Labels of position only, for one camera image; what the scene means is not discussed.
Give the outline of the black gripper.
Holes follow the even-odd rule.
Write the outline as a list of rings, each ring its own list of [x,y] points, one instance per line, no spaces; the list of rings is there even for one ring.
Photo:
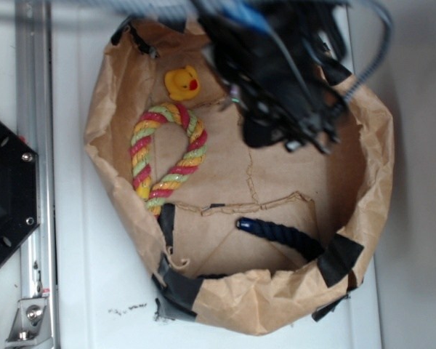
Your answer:
[[[338,141],[347,111],[334,89],[346,46],[334,19],[339,1],[196,1],[210,38],[209,64],[243,117],[252,148],[288,151]]]

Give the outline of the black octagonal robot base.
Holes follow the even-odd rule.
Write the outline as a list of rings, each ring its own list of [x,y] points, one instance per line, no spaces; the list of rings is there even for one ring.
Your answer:
[[[0,121],[0,268],[39,226],[37,160]]]

